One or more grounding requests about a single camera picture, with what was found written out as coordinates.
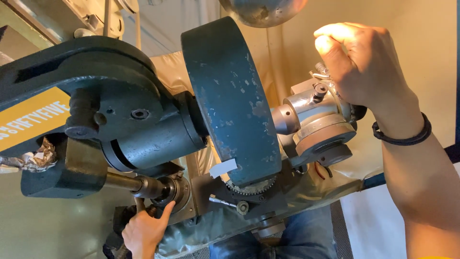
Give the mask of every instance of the jeans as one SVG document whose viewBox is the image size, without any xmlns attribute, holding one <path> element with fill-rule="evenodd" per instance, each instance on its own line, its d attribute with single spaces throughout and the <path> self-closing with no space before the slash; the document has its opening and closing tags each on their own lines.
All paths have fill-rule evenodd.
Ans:
<svg viewBox="0 0 460 259">
<path fill-rule="evenodd" d="M 209 246 L 211 259 L 337 259 L 329 206 L 289 217 L 280 243 L 259 243 L 250 231 Z"/>
</svg>

